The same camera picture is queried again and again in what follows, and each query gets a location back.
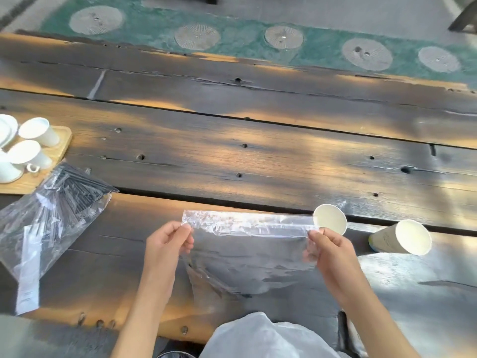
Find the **dark wooden furniture leg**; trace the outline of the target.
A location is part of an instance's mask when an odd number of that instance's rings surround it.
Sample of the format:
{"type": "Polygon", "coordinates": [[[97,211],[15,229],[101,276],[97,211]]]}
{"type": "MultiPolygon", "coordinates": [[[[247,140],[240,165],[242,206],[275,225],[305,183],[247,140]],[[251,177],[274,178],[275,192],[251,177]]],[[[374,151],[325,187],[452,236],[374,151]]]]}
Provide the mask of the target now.
{"type": "Polygon", "coordinates": [[[477,35],[477,0],[452,0],[455,18],[449,25],[452,32],[464,32],[477,35]]]}

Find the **white ceramic saucer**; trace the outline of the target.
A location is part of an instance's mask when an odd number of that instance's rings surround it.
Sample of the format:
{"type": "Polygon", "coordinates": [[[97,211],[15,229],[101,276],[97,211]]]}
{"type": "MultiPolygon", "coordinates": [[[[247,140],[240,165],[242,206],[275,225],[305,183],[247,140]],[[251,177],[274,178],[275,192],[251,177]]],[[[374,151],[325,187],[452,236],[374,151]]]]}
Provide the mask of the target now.
{"type": "Polygon", "coordinates": [[[9,145],[17,135],[19,123],[9,114],[0,114],[0,149],[9,145]]]}

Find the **round grey millstone paver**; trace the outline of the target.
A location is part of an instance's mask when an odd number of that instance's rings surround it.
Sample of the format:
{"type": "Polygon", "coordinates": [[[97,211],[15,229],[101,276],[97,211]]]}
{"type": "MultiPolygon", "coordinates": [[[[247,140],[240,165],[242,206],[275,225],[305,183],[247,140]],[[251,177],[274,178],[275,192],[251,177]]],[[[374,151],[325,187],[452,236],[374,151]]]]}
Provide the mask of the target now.
{"type": "Polygon", "coordinates": [[[276,49],[295,49],[301,47],[304,36],[298,29],[277,25],[266,29],[265,41],[276,49]]]}
{"type": "Polygon", "coordinates": [[[217,29],[206,24],[190,24],[178,28],[174,33],[176,43],[184,49],[205,51],[221,39],[217,29]]]}
{"type": "Polygon", "coordinates": [[[83,35],[105,34],[122,26],[123,12],[119,9],[106,6],[90,6],[75,12],[69,21],[72,31],[83,35]]]}
{"type": "Polygon", "coordinates": [[[393,56],[382,43],[363,38],[353,38],[342,46],[342,54],[353,65],[367,71],[387,70],[393,56]]]}
{"type": "Polygon", "coordinates": [[[435,72],[451,73],[461,70],[459,59],[440,47],[423,47],[418,52],[418,58],[423,65],[435,72]]]}

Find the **person's right forearm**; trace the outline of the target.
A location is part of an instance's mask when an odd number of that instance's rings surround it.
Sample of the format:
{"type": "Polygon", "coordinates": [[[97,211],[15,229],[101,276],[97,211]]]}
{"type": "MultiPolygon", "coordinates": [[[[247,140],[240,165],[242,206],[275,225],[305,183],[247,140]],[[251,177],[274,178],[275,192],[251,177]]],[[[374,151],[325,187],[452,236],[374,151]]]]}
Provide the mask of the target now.
{"type": "Polygon", "coordinates": [[[337,296],[369,358],[421,358],[368,283],[343,284],[337,296]]]}

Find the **printed white paper cup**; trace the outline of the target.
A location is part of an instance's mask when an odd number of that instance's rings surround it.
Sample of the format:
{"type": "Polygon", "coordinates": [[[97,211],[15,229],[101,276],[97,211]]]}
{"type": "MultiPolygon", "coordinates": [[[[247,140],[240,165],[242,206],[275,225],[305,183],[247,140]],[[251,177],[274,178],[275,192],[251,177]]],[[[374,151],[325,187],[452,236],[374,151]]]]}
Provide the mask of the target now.
{"type": "Polygon", "coordinates": [[[424,256],[432,249],[432,237],[424,225],[403,220],[371,234],[371,249],[377,253],[404,253],[424,256]]]}

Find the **person's right hand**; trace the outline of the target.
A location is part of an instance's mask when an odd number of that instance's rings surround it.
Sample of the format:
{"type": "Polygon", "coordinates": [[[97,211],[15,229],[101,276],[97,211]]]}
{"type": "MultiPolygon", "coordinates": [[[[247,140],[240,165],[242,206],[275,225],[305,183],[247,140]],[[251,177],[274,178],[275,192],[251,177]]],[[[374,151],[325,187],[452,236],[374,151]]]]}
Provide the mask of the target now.
{"type": "Polygon", "coordinates": [[[313,255],[316,256],[317,267],[326,287],[342,307],[370,288],[350,240],[339,234],[338,245],[315,246],[317,252],[313,255]]]}

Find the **clear plastic zip bag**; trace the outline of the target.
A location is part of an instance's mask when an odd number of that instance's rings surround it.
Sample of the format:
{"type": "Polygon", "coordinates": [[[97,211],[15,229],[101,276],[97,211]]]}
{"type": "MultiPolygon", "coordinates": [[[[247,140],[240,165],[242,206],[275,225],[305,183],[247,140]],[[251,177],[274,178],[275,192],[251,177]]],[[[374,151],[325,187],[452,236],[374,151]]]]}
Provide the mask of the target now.
{"type": "Polygon", "coordinates": [[[208,292],[252,296],[299,281],[315,265],[305,215],[184,210],[194,247],[184,257],[196,299],[208,292]]]}

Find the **clear bag with white label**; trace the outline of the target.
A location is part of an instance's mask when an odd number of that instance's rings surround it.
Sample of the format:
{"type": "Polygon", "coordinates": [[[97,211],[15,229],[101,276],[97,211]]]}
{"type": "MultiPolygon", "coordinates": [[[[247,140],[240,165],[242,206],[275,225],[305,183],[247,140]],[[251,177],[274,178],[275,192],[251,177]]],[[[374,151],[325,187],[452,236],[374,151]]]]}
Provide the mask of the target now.
{"type": "Polygon", "coordinates": [[[40,307],[40,279],[97,218],[81,233],[54,241],[33,192],[0,210],[0,263],[18,283],[15,315],[40,307]]]}

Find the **light wooden tray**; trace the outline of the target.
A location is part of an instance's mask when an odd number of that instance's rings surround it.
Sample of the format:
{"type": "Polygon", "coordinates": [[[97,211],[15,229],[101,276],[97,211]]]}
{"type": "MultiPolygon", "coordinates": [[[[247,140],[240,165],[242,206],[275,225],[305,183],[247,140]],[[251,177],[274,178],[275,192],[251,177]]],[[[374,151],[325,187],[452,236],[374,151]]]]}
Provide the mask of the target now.
{"type": "Polygon", "coordinates": [[[33,192],[51,173],[53,168],[63,160],[73,138],[73,133],[71,129],[66,126],[52,126],[52,128],[60,137],[60,142],[53,147],[42,148],[43,152],[51,158],[51,166],[37,173],[30,173],[24,170],[23,175],[17,180],[10,183],[0,183],[0,194],[24,195],[33,192]]]}

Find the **person's left forearm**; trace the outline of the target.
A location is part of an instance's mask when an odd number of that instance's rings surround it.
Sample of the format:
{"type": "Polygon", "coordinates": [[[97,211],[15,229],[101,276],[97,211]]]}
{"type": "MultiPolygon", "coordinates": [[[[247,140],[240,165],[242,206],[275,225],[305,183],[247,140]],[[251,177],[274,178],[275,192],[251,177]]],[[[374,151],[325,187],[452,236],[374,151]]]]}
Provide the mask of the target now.
{"type": "Polygon", "coordinates": [[[174,278],[142,278],[110,358],[153,358],[158,328],[174,278]]]}

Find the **bundle of black straws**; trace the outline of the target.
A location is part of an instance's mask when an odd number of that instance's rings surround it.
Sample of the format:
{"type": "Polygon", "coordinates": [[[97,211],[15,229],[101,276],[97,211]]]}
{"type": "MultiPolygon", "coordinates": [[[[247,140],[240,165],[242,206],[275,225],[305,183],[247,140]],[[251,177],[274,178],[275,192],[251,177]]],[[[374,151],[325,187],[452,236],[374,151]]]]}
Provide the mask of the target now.
{"type": "Polygon", "coordinates": [[[47,232],[47,236],[55,241],[66,235],[81,233],[118,192],[103,180],[62,161],[33,192],[33,196],[44,209],[40,218],[45,220],[45,227],[52,230],[47,232]]]}

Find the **white plastic bag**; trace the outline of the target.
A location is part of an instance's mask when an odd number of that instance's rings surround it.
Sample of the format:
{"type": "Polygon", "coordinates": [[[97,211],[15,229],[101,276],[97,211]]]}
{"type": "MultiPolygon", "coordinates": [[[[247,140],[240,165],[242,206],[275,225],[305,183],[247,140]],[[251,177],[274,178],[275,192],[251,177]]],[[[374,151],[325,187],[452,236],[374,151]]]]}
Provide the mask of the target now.
{"type": "Polygon", "coordinates": [[[297,324],[273,323],[263,312],[219,326],[199,358],[351,358],[297,324]]]}

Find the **small white paper cup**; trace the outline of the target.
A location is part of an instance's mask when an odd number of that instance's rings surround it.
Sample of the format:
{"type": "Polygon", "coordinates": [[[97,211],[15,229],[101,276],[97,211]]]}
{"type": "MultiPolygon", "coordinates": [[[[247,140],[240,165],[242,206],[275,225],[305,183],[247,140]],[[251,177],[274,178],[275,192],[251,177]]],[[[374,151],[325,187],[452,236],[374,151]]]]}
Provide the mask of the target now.
{"type": "Polygon", "coordinates": [[[345,214],[332,204],[319,205],[313,211],[313,223],[317,228],[328,228],[340,235],[344,235],[348,227],[345,214]]]}

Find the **person's left hand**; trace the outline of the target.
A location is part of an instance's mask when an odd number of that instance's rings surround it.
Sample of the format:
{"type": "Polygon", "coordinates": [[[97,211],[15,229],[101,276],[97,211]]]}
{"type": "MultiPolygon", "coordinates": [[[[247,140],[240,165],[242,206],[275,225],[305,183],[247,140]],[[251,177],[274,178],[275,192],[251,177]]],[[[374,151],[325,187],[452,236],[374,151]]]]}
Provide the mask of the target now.
{"type": "Polygon", "coordinates": [[[167,239],[164,225],[146,239],[141,281],[148,287],[170,290],[173,286],[179,257],[191,252],[193,235],[188,239],[167,239]]]}

